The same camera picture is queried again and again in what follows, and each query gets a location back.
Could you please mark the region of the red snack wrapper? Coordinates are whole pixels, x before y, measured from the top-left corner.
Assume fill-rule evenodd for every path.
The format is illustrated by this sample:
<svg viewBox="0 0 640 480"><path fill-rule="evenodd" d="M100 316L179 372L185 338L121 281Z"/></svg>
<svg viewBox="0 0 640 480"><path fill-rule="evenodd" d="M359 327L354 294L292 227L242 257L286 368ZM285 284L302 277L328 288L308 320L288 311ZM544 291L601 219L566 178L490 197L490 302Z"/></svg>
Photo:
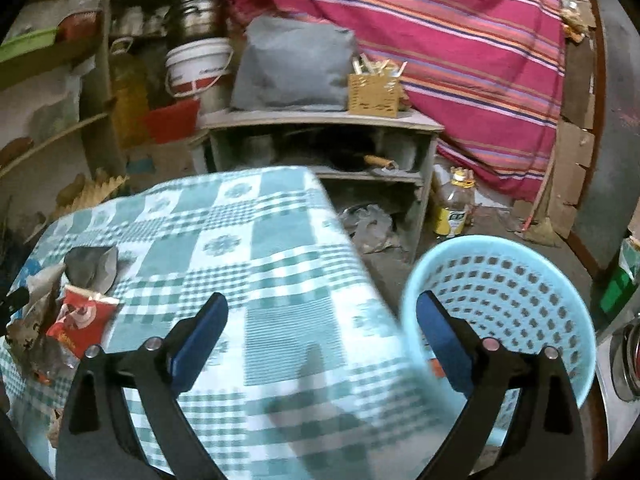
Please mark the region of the red snack wrapper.
<svg viewBox="0 0 640 480"><path fill-rule="evenodd" d="M116 298L67 284L58 317L46 335L81 359L91 346L101 344L106 324L118 307Z"/></svg>

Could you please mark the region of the printed crumpled newspaper wrapper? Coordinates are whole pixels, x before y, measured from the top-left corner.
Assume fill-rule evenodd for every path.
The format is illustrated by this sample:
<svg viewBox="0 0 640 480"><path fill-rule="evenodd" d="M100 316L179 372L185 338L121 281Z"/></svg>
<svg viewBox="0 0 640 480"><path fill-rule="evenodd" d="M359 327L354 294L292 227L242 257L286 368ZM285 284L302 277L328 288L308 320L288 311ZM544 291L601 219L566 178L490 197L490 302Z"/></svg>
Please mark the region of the printed crumpled newspaper wrapper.
<svg viewBox="0 0 640 480"><path fill-rule="evenodd" d="M58 291L52 289L32 304L21 318L9 324L6 345L18 365L27 365L29 353L47 333L59 310Z"/></svg>

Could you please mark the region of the light blue plastic basket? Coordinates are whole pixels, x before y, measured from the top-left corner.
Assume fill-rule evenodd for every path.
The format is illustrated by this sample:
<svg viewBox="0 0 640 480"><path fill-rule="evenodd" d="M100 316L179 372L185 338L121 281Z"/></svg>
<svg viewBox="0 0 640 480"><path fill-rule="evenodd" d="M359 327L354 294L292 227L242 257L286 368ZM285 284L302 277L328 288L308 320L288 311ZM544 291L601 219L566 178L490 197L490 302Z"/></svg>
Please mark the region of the light blue plastic basket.
<svg viewBox="0 0 640 480"><path fill-rule="evenodd" d="M559 351L577 404L584 404L596 374L596 335L588 309L570 280L548 259L502 237L465 235L428 250L413 267L401 295L399 319L419 391L430 411L427 431L442 439L465 397L437 377L434 352L420 329L416 302L434 292L454 318L478 336L534 354Z"/></svg>

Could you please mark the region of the black foil wrapper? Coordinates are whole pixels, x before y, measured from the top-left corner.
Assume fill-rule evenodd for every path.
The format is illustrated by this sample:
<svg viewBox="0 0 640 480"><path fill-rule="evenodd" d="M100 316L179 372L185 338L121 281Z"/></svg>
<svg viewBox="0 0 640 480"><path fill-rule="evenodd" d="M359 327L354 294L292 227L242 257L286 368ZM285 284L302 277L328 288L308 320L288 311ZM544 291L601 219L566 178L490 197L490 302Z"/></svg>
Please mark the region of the black foil wrapper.
<svg viewBox="0 0 640 480"><path fill-rule="evenodd" d="M117 276L116 246L79 246L64 257L66 278L71 285L105 295Z"/></svg>

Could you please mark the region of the yellow egg tray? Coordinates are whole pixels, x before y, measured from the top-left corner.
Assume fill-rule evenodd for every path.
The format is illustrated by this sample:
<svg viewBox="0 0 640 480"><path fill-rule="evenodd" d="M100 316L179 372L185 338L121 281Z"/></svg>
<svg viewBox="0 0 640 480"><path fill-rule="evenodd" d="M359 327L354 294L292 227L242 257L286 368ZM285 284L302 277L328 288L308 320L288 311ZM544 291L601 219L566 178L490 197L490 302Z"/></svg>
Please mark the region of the yellow egg tray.
<svg viewBox="0 0 640 480"><path fill-rule="evenodd" d="M80 210L99 206L112 198L122 195L127 191L128 181L128 176L118 176L109 178L103 183L88 183L69 205L56 208L50 215L50 219L58 220L58 218L64 217L66 214L73 214Z"/></svg>

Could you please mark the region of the yellow-capped oil bottle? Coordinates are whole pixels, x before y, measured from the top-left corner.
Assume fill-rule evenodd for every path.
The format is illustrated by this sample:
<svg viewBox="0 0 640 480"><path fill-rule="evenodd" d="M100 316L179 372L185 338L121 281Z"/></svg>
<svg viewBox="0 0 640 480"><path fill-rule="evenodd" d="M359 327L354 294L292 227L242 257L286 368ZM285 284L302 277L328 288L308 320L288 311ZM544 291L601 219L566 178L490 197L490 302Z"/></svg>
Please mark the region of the yellow-capped oil bottle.
<svg viewBox="0 0 640 480"><path fill-rule="evenodd" d="M450 170L449 180L436 195L434 233L438 237L456 237L466 225L474 207L475 178L472 170Z"/></svg>

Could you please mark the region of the cardboard box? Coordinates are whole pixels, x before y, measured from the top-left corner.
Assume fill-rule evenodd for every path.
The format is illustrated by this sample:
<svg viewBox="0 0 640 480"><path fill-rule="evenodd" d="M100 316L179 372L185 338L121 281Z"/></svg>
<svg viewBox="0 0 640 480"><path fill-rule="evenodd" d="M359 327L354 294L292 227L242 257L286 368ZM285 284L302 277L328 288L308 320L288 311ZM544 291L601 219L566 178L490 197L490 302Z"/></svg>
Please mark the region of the cardboard box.
<svg viewBox="0 0 640 480"><path fill-rule="evenodd" d="M180 140L132 148L126 153L126 171L136 193L166 181L208 174L204 143Z"/></svg>

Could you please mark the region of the grey low cabinet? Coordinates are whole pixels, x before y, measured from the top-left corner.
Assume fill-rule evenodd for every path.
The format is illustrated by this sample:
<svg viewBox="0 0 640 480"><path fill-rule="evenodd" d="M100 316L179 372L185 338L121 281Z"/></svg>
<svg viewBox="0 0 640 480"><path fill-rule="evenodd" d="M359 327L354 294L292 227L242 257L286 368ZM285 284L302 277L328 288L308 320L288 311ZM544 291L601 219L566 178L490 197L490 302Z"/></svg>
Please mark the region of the grey low cabinet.
<svg viewBox="0 0 640 480"><path fill-rule="evenodd" d="M346 112L221 110L198 120L214 169L304 166L329 189L334 207L377 204L392 216L400 247L418 254L445 128L417 110L396 118Z"/></svg>

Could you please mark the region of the red plastic basket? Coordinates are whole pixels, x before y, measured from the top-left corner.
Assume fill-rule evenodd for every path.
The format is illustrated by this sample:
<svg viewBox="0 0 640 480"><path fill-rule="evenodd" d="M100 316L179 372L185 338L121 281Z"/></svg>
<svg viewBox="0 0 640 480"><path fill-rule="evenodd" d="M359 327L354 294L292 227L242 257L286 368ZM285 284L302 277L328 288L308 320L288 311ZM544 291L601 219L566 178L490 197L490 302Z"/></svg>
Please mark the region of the red plastic basket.
<svg viewBox="0 0 640 480"><path fill-rule="evenodd" d="M154 143L166 144L192 136L198 123L199 111L198 100L181 100L151 110L143 116L142 122Z"/></svg>

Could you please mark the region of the white plastic bucket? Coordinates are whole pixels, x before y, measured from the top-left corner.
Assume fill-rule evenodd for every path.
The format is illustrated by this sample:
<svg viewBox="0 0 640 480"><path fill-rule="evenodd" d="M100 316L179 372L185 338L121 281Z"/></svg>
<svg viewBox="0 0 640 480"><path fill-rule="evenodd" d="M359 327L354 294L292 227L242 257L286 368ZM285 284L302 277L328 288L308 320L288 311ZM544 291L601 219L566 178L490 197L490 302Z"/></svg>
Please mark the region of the white plastic bucket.
<svg viewBox="0 0 640 480"><path fill-rule="evenodd" d="M192 98L231 73L233 48L228 38L191 41L169 50L165 90L174 99Z"/></svg>

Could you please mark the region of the yellow utensil holder box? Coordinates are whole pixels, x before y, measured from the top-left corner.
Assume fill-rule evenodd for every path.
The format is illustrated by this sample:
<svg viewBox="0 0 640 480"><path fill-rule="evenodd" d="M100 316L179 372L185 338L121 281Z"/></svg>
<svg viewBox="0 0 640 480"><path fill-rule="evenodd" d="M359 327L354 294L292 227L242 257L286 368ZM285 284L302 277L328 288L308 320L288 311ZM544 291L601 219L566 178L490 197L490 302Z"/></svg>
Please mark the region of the yellow utensil holder box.
<svg viewBox="0 0 640 480"><path fill-rule="evenodd" d="M397 118L408 110L410 101L401 83L406 67L406 62L373 61L364 53L353 58L348 76L349 114Z"/></svg>

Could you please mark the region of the pink striped curtain cloth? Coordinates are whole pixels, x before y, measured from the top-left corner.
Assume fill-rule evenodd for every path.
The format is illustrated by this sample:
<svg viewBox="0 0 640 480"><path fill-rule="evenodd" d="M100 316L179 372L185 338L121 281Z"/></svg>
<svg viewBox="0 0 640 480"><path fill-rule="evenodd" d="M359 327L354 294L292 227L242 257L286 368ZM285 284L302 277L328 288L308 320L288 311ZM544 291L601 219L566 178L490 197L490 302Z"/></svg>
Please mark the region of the pink striped curtain cloth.
<svg viewBox="0 0 640 480"><path fill-rule="evenodd" d="M442 156L498 192L533 200L560 118L560 0L229 0L262 14L350 29L375 61L404 70L411 105L439 122Z"/></svg>

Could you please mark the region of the green plastic tray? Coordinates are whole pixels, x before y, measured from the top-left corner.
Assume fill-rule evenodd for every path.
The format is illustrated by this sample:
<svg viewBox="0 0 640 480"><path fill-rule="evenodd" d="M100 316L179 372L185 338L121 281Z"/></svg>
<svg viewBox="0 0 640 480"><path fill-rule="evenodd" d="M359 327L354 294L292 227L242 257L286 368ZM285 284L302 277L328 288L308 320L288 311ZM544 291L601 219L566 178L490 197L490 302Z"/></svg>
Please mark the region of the green plastic tray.
<svg viewBox="0 0 640 480"><path fill-rule="evenodd" d="M0 47L0 62L6 62L11 58L43 49L55 44L58 34L56 27L34 30L27 34L16 36L6 40Z"/></svg>

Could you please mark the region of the grey felt bag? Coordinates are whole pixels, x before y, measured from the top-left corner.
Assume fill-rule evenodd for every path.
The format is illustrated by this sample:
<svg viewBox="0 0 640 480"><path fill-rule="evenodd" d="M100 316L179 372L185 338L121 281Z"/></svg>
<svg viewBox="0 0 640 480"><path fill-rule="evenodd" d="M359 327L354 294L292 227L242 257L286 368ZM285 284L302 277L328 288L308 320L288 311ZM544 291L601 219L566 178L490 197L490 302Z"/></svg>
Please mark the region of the grey felt bag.
<svg viewBox="0 0 640 480"><path fill-rule="evenodd" d="M246 29L231 106L341 112L357 53L356 37L347 28L258 16Z"/></svg>

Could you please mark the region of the steel cooking pot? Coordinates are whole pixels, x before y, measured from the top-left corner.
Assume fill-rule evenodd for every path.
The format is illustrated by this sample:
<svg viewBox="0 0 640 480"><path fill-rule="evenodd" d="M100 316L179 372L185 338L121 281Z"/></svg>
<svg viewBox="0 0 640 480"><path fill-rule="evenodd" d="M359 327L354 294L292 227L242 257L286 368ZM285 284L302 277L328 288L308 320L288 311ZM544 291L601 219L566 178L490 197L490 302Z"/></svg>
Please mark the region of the steel cooking pot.
<svg viewBox="0 0 640 480"><path fill-rule="evenodd" d="M167 42L179 47L192 41L227 36L224 0L180 0L171 6L165 27Z"/></svg>

